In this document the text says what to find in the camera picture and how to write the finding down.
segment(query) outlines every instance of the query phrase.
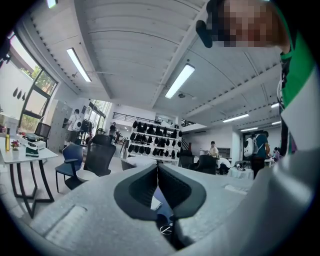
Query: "person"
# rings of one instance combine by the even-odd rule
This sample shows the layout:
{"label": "person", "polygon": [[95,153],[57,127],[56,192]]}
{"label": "person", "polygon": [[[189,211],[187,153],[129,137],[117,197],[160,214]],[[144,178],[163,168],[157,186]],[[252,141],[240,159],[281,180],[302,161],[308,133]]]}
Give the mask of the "person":
{"label": "person", "polygon": [[303,87],[307,85],[308,90],[313,90],[318,86],[319,73],[307,43],[293,22],[285,18],[291,8],[280,0],[211,0],[206,8],[207,24],[199,20],[196,28],[206,47],[218,41],[217,44],[223,42],[230,47],[277,46],[282,50],[277,88],[281,116],[279,153],[292,154],[297,147],[286,124],[293,116],[292,108],[288,107],[294,100],[298,101],[296,96]]}
{"label": "person", "polygon": [[268,144],[269,133],[264,131],[255,137],[256,145],[259,150],[252,156],[251,169],[253,170],[253,178],[255,179],[258,172],[265,167],[265,160],[270,152]]}
{"label": "person", "polygon": [[73,114],[70,116],[70,119],[67,122],[68,129],[65,134],[64,145],[68,146],[70,143],[75,143],[77,140],[78,132],[73,130],[73,126],[77,120],[81,119],[79,116],[79,109],[76,109]]}
{"label": "person", "polygon": [[211,147],[209,149],[209,155],[218,158],[219,157],[219,150],[216,147],[216,143],[214,141],[211,141]]}
{"label": "person", "polygon": [[115,132],[116,132],[116,122],[113,122],[113,124],[110,126],[110,129],[109,129],[110,142],[115,138]]}

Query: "blue chair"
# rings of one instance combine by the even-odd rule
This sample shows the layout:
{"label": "blue chair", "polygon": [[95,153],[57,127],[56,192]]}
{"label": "blue chair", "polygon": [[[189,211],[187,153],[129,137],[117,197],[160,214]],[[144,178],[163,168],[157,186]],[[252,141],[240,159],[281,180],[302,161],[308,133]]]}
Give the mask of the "blue chair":
{"label": "blue chair", "polygon": [[55,182],[58,193],[58,173],[63,174],[64,183],[71,190],[82,184],[76,175],[76,171],[80,170],[84,158],[82,149],[82,146],[70,144],[62,150],[64,163],[55,168]]}

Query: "white shirt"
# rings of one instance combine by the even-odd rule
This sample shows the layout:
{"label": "white shirt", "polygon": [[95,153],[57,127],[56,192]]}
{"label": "white shirt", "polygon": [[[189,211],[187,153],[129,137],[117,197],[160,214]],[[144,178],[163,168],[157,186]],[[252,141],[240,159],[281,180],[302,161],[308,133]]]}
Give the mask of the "white shirt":
{"label": "white shirt", "polygon": [[69,124],[69,127],[68,127],[68,131],[73,131],[72,127],[74,126],[74,123],[80,118],[80,116],[78,114],[73,114],[69,121],[71,122]]}
{"label": "white shirt", "polygon": [[227,168],[231,168],[230,162],[223,157],[220,157],[216,164],[218,165],[218,169],[220,168],[221,164],[224,164]]}

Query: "white ceiling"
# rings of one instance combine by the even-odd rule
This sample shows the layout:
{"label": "white ceiling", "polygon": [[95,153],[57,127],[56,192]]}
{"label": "white ceiling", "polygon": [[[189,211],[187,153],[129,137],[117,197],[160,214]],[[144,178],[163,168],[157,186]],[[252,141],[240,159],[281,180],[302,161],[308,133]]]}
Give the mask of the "white ceiling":
{"label": "white ceiling", "polygon": [[[59,0],[49,9],[41,1],[30,11],[30,17],[46,48],[82,97],[182,113],[183,117],[188,115],[187,120],[206,126],[244,113],[250,117],[234,124],[239,128],[277,121],[278,110],[271,110],[269,105],[277,101],[280,76],[200,111],[199,107],[280,62],[277,48],[205,48],[194,25],[203,17],[206,2]],[[66,52],[71,47],[91,83],[80,74],[72,77],[77,69]],[[186,63],[194,66],[195,72],[180,89],[185,98],[179,98],[179,93],[165,98]]]}

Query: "railing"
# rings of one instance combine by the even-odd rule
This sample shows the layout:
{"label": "railing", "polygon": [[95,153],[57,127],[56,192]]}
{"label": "railing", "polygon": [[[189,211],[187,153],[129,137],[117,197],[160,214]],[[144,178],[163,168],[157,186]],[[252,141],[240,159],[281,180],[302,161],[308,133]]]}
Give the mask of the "railing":
{"label": "railing", "polygon": [[144,122],[144,123],[155,123],[158,125],[161,125],[161,122],[155,121],[155,120],[150,120],[150,119],[146,119],[146,118],[142,118],[142,117],[136,117],[133,115],[128,115],[128,114],[121,114],[121,113],[117,113],[117,112],[113,112],[113,119],[116,120],[121,120],[121,121],[127,121],[127,122]]}
{"label": "railing", "polygon": [[195,122],[190,122],[190,121],[187,121],[187,120],[184,120],[184,119],[181,120],[181,126],[182,127],[187,127],[187,126],[191,126],[191,125],[194,125],[194,124],[195,124]]}

